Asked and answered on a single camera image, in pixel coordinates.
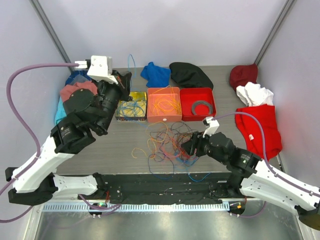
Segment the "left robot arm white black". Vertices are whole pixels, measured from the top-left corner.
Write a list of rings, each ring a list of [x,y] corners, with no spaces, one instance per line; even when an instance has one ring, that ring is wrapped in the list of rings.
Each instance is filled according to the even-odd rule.
[[[63,102],[66,117],[51,130],[40,150],[21,167],[6,169],[7,181],[14,181],[8,191],[10,203],[36,206],[58,197],[105,197],[108,186],[101,174],[62,176],[55,170],[94,143],[93,134],[107,135],[119,102],[132,100],[132,73],[113,70],[112,75],[115,83],[94,80],[74,87]]]

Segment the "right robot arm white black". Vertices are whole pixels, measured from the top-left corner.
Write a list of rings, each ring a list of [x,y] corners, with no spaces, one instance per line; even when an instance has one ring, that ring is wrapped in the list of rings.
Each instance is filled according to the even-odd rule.
[[[223,164],[231,173],[225,186],[230,197],[258,198],[298,216],[304,225],[320,229],[319,187],[299,181],[258,155],[236,147],[221,132],[205,137],[194,132],[181,148],[190,156],[209,156]]]

